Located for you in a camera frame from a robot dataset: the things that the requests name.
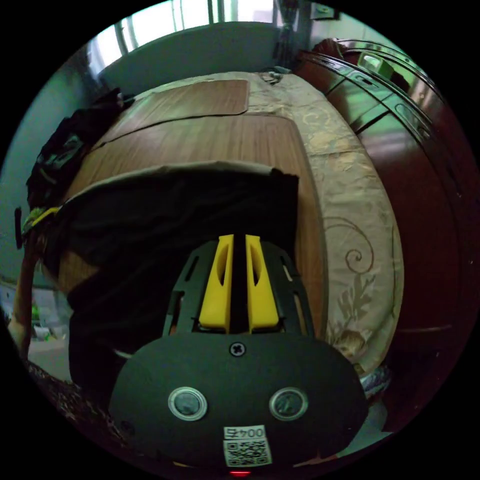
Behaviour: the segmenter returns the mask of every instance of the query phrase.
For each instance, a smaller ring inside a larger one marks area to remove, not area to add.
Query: black cloth
[[[30,209],[52,207],[58,203],[75,178],[82,159],[111,127],[117,116],[134,101],[131,95],[119,103],[119,88],[64,118],[42,147],[26,181]]]
[[[45,265],[58,273],[68,249],[100,267],[68,296],[72,380],[108,401],[125,362],[112,349],[133,354],[162,336],[172,288],[203,243],[257,235],[294,258],[297,195],[298,178],[278,170],[183,170],[114,181],[67,202]]]

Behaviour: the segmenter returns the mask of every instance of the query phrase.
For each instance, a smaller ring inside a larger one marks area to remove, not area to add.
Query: hand
[[[45,244],[45,237],[38,235],[34,231],[30,232],[25,244],[23,264],[35,268],[35,265],[44,254]]]

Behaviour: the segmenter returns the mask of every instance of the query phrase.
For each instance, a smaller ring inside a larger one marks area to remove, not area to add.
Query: bedspread
[[[367,152],[327,98],[302,78],[275,85],[261,74],[227,72],[179,80],[141,93],[208,80],[249,81],[248,113],[292,119],[308,154],[323,216],[328,268],[325,338],[358,373],[385,358],[402,303],[400,235],[384,186]]]

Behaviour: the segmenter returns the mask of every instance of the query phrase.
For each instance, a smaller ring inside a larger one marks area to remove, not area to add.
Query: label sticker
[[[259,467],[272,463],[264,425],[225,427],[223,436],[227,467]]]

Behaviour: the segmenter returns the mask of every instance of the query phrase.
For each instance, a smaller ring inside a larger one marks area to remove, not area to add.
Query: black bag
[[[106,133],[117,116],[134,99],[115,88],[90,108],[64,118],[42,147],[26,181],[30,210],[49,208],[61,201],[82,165],[88,150]]]

